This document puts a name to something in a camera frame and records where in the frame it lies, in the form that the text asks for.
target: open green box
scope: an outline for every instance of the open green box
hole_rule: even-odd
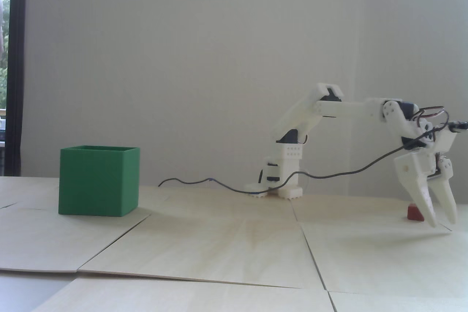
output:
[[[60,150],[58,212],[122,217],[138,206],[140,149],[75,146]]]

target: red magnet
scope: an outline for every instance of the red magnet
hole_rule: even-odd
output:
[[[411,203],[408,206],[408,219],[412,221],[424,222],[424,217],[416,206],[416,203]]]

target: white wall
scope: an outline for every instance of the white wall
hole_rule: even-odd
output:
[[[356,0],[27,0],[22,174],[58,176],[63,147],[136,145],[144,184],[255,182],[272,125],[315,83],[352,100],[356,15]],[[348,169],[346,126],[313,131],[304,167]]]
[[[467,1],[27,0],[23,175],[58,176],[62,147],[137,145],[144,184],[241,187],[273,123],[320,81],[466,119]],[[361,167],[396,146],[385,128],[324,119],[303,166]],[[461,202],[467,145],[460,135],[450,153]],[[408,198],[391,158],[309,191]]]
[[[359,12],[356,99],[444,105],[453,120],[468,119],[468,0],[361,0]],[[394,146],[385,126],[363,123],[353,133],[353,168]],[[458,135],[448,156],[454,196],[468,202],[468,135]],[[353,176],[350,193],[409,199],[391,157]]]

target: white robotic arm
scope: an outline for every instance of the white robotic arm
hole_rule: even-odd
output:
[[[275,141],[271,157],[267,158],[258,184],[247,186],[248,191],[262,191],[281,185],[290,174],[299,170],[302,145],[307,133],[323,117],[368,118],[386,123],[397,145],[407,145],[410,153],[395,159],[396,171],[401,184],[416,202],[419,210],[432,226],[436,225],[435,213],[428,187],[430,187],[448,219],[456,221],[456,205],[448,180],[452,177],[452,165],[442,156],[447,152],[458,132],[466,131],[468,123],[451,122],[434,133],[428,133],[433,126],[413,103],[400,99],[370,98],[363,103],[342,102],[343,93],[337,85],[318,83],[316,88],[303,100],[296,103],[278,121],[273,129]],[[426,133],[408,145],[413,139]],[[275,190],[280,197],[292,199],[302,196],[297,185],[298,175],[288,184]],[[254,195],[265,196],[266,193]]]

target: foliage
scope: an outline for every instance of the foliage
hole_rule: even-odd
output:
[[[3,4],[3,53],[0,58],[0,108],[7,106],[7,67],[8,35],[10,33],[10,0],[1,0]]]

